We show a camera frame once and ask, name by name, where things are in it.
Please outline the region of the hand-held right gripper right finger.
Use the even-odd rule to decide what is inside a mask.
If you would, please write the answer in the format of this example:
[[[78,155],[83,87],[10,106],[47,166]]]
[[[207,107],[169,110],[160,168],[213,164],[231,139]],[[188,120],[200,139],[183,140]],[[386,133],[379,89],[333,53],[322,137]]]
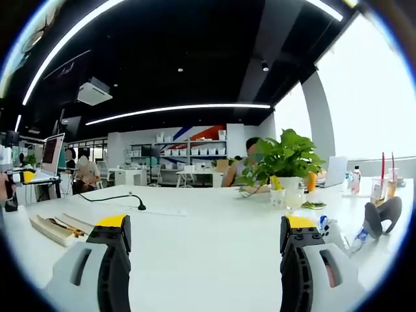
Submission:
[[[281,311],[354,311],[365,294],[357,266],[308,218],[281,218]]]

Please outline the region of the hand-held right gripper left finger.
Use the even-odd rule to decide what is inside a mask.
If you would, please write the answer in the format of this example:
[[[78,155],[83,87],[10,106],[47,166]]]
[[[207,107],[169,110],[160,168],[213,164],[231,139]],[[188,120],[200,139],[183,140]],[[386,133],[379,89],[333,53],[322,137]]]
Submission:
[[[100,220],[54,264],[44,291],[58,311],[130,311],[131,221]]]

